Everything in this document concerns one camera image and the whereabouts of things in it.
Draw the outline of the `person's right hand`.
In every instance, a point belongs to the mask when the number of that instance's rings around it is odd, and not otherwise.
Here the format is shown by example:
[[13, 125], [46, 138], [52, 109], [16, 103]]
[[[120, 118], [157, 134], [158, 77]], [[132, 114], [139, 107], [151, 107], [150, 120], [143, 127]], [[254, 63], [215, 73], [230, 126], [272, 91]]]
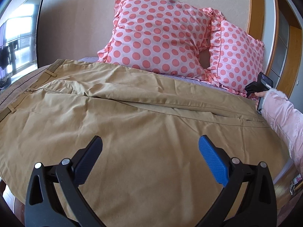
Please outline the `person's right hand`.
[[255, 92], [254, 95], [257, 97], [257, 100], [256, 100], [256, 110], [258, 108], [258, 105], [259, 105], [259, 101], [261, 98], [265, 97], [267, 91], [262, 91], [262, 92]]

